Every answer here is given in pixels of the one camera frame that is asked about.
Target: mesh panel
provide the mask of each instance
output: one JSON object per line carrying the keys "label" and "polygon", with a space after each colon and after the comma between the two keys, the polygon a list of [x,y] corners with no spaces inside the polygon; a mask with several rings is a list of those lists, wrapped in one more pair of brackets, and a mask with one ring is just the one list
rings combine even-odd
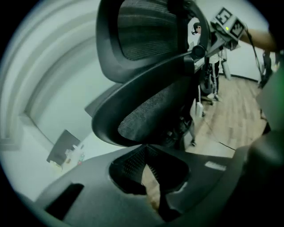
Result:
{"label": "mesh panel", "polygon": [[142,103],[119,125],[118,132],[125,138],[143,142],[155,131],[160,133],[163,126],[172,120],[172,112],[178,113],[185,101],[190,78],[181,77],[175,83],[161,90]]}
{"label": "mesh panel", "polygon": [[189,176],[185,162],[154,147],[140,146],[111,163],[110,177],[126,193],[137,192],[146,164],[164,192],[178,190]]}
{"label": "mesh panel", "polygon": [[125,0],[118,14],[121,49],[130,60],[178,51],[176,16],[167,0]]}

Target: laminate floor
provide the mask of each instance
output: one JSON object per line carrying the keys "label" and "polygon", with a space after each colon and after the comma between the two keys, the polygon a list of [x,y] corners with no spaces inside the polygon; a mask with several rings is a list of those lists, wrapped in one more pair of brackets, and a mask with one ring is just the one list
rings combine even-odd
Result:
{"label": "laminate floor", "polygon": [[[251,144],[265,128],[266,121],[260,118],[256,102],[260,92],[257,83],[241,78],[228,81],[224,76],[219,80],[219,95],[223,100],[213,106],[203,103],[206,115],[195,122],[197,146],[189,147],[187,152],[233,157],[236,148]],[[149,203],[157,210],[159,184],[148,166],[144,169],[142,184],[146,187]]]}

